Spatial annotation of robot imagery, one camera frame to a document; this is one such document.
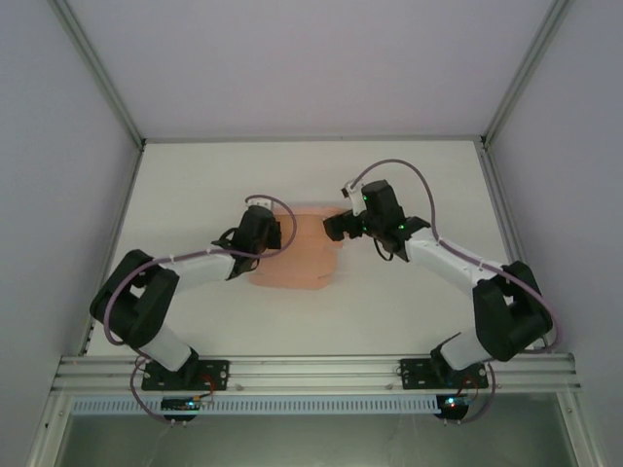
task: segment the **purple cable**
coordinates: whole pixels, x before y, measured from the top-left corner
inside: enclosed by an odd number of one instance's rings
[[[106,339],[113,345],[124,345],[124,342],[117,341],[113,337],[112,332],[110,331],[110,315],[112,313],[113,306],[115,305],[115,302],[117,301],[121,293],[124,291],[126,287],[128,287],[131,284],[134,278],[137,277],[143,271],[147,270],[148,268],[151,268],[152,266],[164,265],[164,264],[172,263],[172,262],[181,263],[184,261],[193,260],[195,258],[201,258],[207,255],[238,255],[238,256],[243,256],[245,258],[257,258],[258,260],[260,260],[260,259],[265,259],[265,258],[272,258],[276,255],[280,255],[285,250],[287,250],[289,246],[292,244],[292,242],[294,241],[294,238],[296,236],[296,231],[297,231],[297,222],[296,222],[296,216],[294,215],[294,212],[292,212],[292,209],[290,209],[290,207],[287,204],[285,204],[283,201],[277,198],[271,197],[269,195],[251,195],[250,197],[247,197],[244,200],[244,202],[248,202],[250,199],[254,199],[254,198],[265,198],[265,199],[269,199],[272,202],[276,202],[281,207],[283,207],[283,209],[285,209],[286,212],[292,218],[292,235],[290,235],[290,238],[288,238],[288,241],[285,242],[285,244],[281,247],[280,250],[276,250],[273,253],[264,253],[261,255],[254,255],[252,253],[245,253],[243,251],[228,250],[228,249],[210,250],[210,251],[201,250],[201,251],[195,251],[193,253],[187,253],[185,255],[174,256],[172,258],[154,259],[152,261],[145,263],[144,265],[139,266],[138,268],[133,270],[130,274],[128,274],[124,280],[121,281],[121,283],[117,286],[117,288],[111,295],[110,300],[106,304],[106,308],[104,310],[104,317],[102,319],[102,324],[104,325],[104,335],[106,336]]]
[[[402,165],[406,165],[407,167],[411,168],[414,172],[416,172],[416,175],[418,175],[421,183],[424,186],[424,189],[426,190],[426,194],[428,195],[428,201],[430,202],[430,229],[432,231],[433,236],[435,237],[435,240],[437,240],[437,242],[441,246],[443,246],[446,250],[448,250],[453,255],[461,258],[462,260],[465,260],[467,263],[470,263],[474,266],[478,266],[479,268],[486,269],[490,272],[494,272],[495,274],[498,274],[499,276],[504,277],[509,282],[514,283],[515,285],[523,289],[526,293],[530,294],[535,300],[537,300],[547,310],[554,324],[554,328],[556,329],[556,337],[551,343],[549,343],[543,348],[538,348],[535,350],[524,350],[523,353],[547,353],[549,350],[553,350],[554,348],[556,348],[563,339],[562,337],[563,331],[560,326],[560,322],[556,316],[556,313],[554,313],[553,311],[553,308],[547,302],[545,302],[545,299],[543,299],[543,297],[538,292],[532,289],[532,287],[528,285],[526,282],[524,282],[523,280],[518,279],[517,277],[509,274],[503,269],[496,268],[495,266],[488,265],[487,263],[482,263],[479,259],[472,258],[471,256],[466,255],[461,251],[458,251],[452,245],[447,243],[443,238],[441,238],[441,236],[439,235],[439,232],[437,231],[437,212],[435,209],[435,200],[433,198],[432,191],[430,190],[430,186],[428,185],[428,182],[426,182],[426,179],[424,178],[423,174],[417,167],[415,167],[413,164],[409,162],[402,161],[401,159],[385,159],[383,161],[375,162],[369,167],[367,167],[366,169],[364,169],[357,176],[357,178],[354,179],[354,181],[351,183],[350,186],[354,188],[354,186],[357,183],[359,183],[359,181],[368,172],[370,172],[370,170],[378,167],[379,165],[383,165],[385,163],[400,163]]]

